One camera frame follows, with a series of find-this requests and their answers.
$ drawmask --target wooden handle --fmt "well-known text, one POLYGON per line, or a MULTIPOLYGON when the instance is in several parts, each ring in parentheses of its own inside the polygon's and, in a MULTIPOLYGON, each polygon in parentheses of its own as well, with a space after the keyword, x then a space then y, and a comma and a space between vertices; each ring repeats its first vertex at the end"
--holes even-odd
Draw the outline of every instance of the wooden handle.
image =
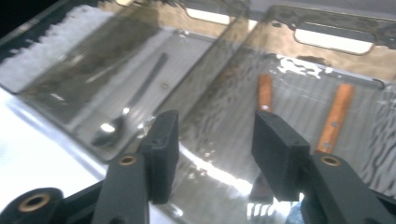
POLYGON ((259 75, 259 109, 272 111, 272 78, 270 75, 259 75))
POLYGON ((341 84, 338 87, 332 102, 329 116, 323 127, 321 137, 317 146, 317 151, 332 153, 338 135, 343 127, 347 111, 352 102, 355 88, 348 84, 341 84))

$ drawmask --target metal spoon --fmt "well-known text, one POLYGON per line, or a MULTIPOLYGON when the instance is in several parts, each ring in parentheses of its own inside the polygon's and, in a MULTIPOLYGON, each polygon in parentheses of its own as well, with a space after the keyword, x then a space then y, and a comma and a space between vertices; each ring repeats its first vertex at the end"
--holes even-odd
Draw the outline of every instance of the metal spoon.
POLYGON ((118 140, 121 134, 122 127, 124 125, 124 118, 129 114, 131 108, 137 102, 139 102, 139 100, 145 94, 149 84, 158 75, 158 73, 163 68, 163 65, 166 63, 167 60, 168 60, 168 54, 163 53, 158 59, 158 61, 155 63, 151 72, 148 74, 146 80, 137 90, 136 94, 122 109, 122 113, 113 120, 101 124, 100 128, 98 129, 98 131, 96 131, 91 141, 91 144, 94 147, 106 147, 118 140))

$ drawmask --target clamp jaw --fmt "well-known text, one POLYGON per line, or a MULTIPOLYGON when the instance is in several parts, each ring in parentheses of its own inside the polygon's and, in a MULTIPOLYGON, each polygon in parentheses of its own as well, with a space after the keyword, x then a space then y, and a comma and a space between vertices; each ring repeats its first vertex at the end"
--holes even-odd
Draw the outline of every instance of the clamp jaw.
POLYGON ((149 223, 149 201, 167 203, 178 161, 178 115, 161 113, 136 153, 113 159, 106 178, 68 198, 34 189, 11 202, 0 223, 149 223))
POLYGON ((304 194, 304 223, 396 223, 396 202, 370 191, 343 159, 309 150, 281 117, 256 112, 252 155, 279 201, 296 202, 304 194))

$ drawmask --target plastic storage container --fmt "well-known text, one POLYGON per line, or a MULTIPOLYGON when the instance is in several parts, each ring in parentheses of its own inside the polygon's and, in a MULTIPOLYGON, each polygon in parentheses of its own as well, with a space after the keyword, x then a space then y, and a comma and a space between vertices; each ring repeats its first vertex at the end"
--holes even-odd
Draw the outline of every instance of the plastic storage container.
POLYGON ((333 153, 369 187, 395 197, 396 22, 272 7, 251 29, 242 3, 210 3, 229 22, 193 19, 187 6, 100 4, 116 15, 25 84, 0 82, 103 161, 134 150, 157 113, 177 109, 181 156, 171 202, 161 209, 181 223, 285 222, 297 203, 248 199, 260 174, 250 154, 259 75, 273 80, 272 111, 312 151, 347 84, 354 94, 333 153), (362 49, 352 48, 356 40, 362 49), (343 41, 353 44, 334 45, 343 41), (94 146, 97 131, 125 108, 120 139, 94 146))

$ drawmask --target black clamp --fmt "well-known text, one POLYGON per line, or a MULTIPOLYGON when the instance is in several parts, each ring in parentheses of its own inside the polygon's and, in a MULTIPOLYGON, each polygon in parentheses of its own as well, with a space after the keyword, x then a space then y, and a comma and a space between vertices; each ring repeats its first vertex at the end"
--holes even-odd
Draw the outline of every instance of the black clamp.
POLYGON ((369 190, 343 159, 309 150, 281 117, 256 112, 252 155, 279 201, 297 202, 304 194, 304 223, 396 223, 396 202, 369 190))
POLYGON ((177 111, 161 113, 136 153, 113 159, 106 178, 68 198, 34 189, 11 202, 0 223, 149 223, 149 201, 167 203, 178 161, 177 111))

